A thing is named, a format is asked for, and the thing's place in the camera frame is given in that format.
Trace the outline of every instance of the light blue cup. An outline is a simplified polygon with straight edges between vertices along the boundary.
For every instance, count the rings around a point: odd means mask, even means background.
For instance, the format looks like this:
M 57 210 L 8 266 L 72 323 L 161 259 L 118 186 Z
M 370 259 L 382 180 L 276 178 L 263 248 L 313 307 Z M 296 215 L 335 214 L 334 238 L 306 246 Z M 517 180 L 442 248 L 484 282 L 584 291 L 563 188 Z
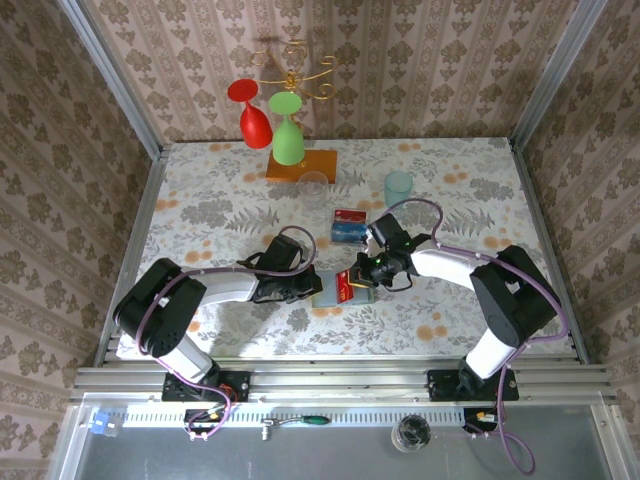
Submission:
M 384 179 L 384 203 L 390 207 L 406 200 L 413 188 L 413 178 L 407 172 L 395 170 Z

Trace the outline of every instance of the wooden base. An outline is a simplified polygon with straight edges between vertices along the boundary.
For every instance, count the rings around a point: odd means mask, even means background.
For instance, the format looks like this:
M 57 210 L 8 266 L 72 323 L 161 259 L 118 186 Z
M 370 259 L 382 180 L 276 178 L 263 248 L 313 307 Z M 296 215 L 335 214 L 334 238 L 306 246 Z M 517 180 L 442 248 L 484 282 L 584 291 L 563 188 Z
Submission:
M 329 183 L 336 183 L 338 152 L 335 150 L 306 150 L 304 158 L 297 165 L 280 165 L 269 153 L 266 179 L 270 182 L 297 182 L 303 173 L 324 173 Z

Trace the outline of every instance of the patterned wallpaper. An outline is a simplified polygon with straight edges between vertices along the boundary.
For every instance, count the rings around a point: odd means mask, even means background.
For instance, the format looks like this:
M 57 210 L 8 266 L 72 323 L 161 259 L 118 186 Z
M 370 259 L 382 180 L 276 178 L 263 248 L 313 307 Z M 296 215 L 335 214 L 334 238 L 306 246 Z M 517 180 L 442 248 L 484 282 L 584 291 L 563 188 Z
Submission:
M 240 138 L 239 77 L 271 49 L 302 71 L 334 52 L 336 96 L 298 115 L 313 138 L 509 136 L 577 0 L 85 0 L 159 138 Z M 259 105 L 274 87 L 262 88 Z
M 149 162 L 53 1 L 0 1 L 0 478 L 44 478 Z
M 527 153 L 591 357 L 640 453 L 640 2 L 610 0 Z

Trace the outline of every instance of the floral tablecloth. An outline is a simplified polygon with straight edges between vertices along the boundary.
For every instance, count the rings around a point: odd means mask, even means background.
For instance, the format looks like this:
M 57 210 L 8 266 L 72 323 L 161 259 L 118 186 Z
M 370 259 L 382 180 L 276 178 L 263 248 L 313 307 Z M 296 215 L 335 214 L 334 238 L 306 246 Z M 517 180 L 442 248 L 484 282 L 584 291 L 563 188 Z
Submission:
M 301 225 L 318 244 L 317 270 L 342 270 L 357 248 L 329 242 L 334 208 L 385 209 L 383 181 L 392 170 L 414 178 L 413 196 L 442 205 L 440 239 L 494 253 L 516 243 L 546 273 L 538 238 L 506 139 L 319 140 L 308 148 L 338 151 L 338 174 L 326 208 L 305 211 L 295 184 L 265 180 L 268 150 L 243 143 L 174 145 L 142 256 L 141 275 L 158 258 L 186 267 L 221 266 L 264 251 L 285 225 Z M 410 234 L 429 232 L 435 214 L 422 204 L 398 215 Z M 304 236 L 292 234 L 304 241 Z M 486 329 L 475 294 L 419 278 L 401 293 L 376 291 L 359 307 L 312 309 L 286 304 L 226 303 L 201 307 L 189 335 L 212 356 L 464 355 Z M 557 320 L 545 333 L 558 331 Z M 568 341 L 531 352 L 570 353 Z M 138 358 L 123 335 L 121 358 Z

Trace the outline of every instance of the metal frame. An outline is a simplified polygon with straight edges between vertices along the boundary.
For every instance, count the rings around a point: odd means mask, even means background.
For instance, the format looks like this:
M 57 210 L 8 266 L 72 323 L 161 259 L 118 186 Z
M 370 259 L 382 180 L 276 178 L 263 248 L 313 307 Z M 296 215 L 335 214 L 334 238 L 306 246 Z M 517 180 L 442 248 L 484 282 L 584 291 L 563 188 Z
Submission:
M 562 276 L 562 271 L 560 270 L 560 264 L 558 263 L 558 259 L 556 258 L 553 250 L 551 237 L 549 236 L 549 231 L 547 230 L 544 216 L 542 215 L 540 203 L 538 203 L 538 197 L 536 196 L 533 182 L 531 181 L 529 171 L 527 170 L 527 164 L 525 162 L 522 149 L 517 144 L 512 144 L 511 148 L 513 151 L 516 169 L 518 170 L 518 175 L 520 176 L 520 183 L 522 184 L 524 195 L 527 199 L 527 204 L 529 205 L 529 211 L 531 212 L 531 218 L 533 219 L 533 226 L 535 227 L 538 238 L 540 239 L 542 253 L 544 255 L 545 261 L 547 262 L 547 266 L 549 267 L 551 283 L 553 284 L 558 297 L 560 297 L 560 303 L 565 311 L 565 314 L 567 315 L 567 319 L 569 320 L 571 338 L 573 339 L 576 353 L 578 354 L 578 358 L 580 359 L 580 361 L 584 363 L 590 363 L 589 354 L 587 353 L 584 339 L 582 338 L 582 334 L 580 333 L 580 327 L 578 326 L 578 321 L 573 310 L 573 305 L 571 304 L 571 299 L 569 298 L 569 292 L 567 291 L 567 287 Z
M 160 157 L 161 143 L 151 124 L 148 122 L 143 109 L 137 102 L 135 95 L 128 87 L 128 82 L 117 66 L 117 62 L 107 48 L 107 42 L 99 33 L 86 11 L 82 0 L 60 0 L 62 9 L 69 17 L 69 21 L 78 32 L 89 55 L 100 70 L 116 101 L 129 119 L 129 123 L 144 145 L 149 157 L 157 160 Z
M 282 360 L 221 358 L 225 370 L 253 372 L 249 403 L 278 407 L 459 405 L 431 404 L 425 386 L 431 369 L 456 369 L 459 359 L 379 359 L 358 357 Z M 529 357 L 513 365 L 521 400 L 527 405 L 592 405 L 613 403 L 615 390 L 602 365 L 581 365 L 574 359 Z M 157 402 L 166 371 L 152 361 L 108 363 L 81 368 L 71 403 Z M 467 405 L 488 405 L 469 402 Z
M 640 462 L 633 451 L 620 407 L 593 405 L 591 411 L 613 479 L 640 478 Z
M 511 139 L 524 148 L 582 49 L 607 0 L 581 0 L 527 102 Z
M 107 349 L 109 348 L 109 341 L 111 340 L 111 336 L 115 333 L 116 324 L 113 321 L 113 310 L 122 297 L 125 296 L 136 282 L 138 266 L 140 265 L 140 259 L 142 258 L 142 253 L 144 251 L 147 233 L 149 232 L 149 226 L 151 225 L 151 219 L 153 217 L 153 210 L 155 208 L 156 200 L 158 199 L 158 192 L 160 191 L 160 187 L 162 186 L 162 181 L 164 179 L 164 171 L 170 151 L 170 148 L 165 148 L 159 159 L 151 164 L 147 184 L 144 187 L 144 193 L 140 200 L 136 220 L 133 223 L 131 237 L 129 238 L 129 244 L 127 245 L 127 251 L 125 252 L 124 259 L 122 260 L 118 280 L 113 291 L 113 296 L 111 297 L 111 303 L 109 304 L 107 318 L 102 329 L 102 334 L 100 335 L 98 350 L 96 351 L 93 361 L 94 367 L 102 366 Z
M 442 426 L 457 424 L 456 412 L 487 402 L 431 403 L 426 371 L 455 368 L 457 358 L 264 360 L 223 358 L 222 368 L 248 370 L 252 377 L 249 403 L 234 410 L 229 425 L 257 427 L 265 415 L 324 414 L 342 427 L 389 426 L 398 412 L 449 416 Z M 516 372 L 521 398 L 518 406 L 590 406 L 612 477 L 637 478 L 635 456 L 605 367 L 582 365 L 575 358 L 518 359 Z M 165 372 L 155 362 L 109 362 L 81 368 L 71 405 L 58 441 L 49 478 L 74 478 L 93 415 L 106 410 L 124 419 L 129 428 L 182 428 L 183 403 L 160 401 Z M 209 408 L 192 403 L 190 408 Z

